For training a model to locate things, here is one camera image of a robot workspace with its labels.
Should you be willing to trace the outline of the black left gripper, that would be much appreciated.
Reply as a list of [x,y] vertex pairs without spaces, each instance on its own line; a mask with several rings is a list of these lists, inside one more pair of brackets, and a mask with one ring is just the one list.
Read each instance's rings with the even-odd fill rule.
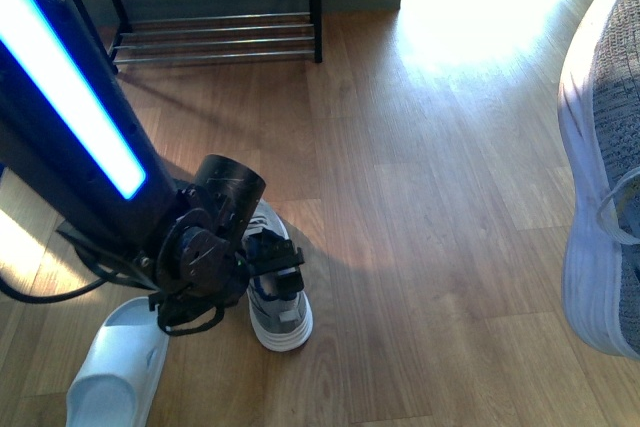
[[276,296],[293,300],[303,290],[301,249],[283,241],[250,263],[243,235],[262,198],[265,181],[249,167],[210,154],[177,199],[184,211],[167,231],[156,259],[157,293],[149,307],[168,335],[209,330],[235,306],[254,277],[275,272]]

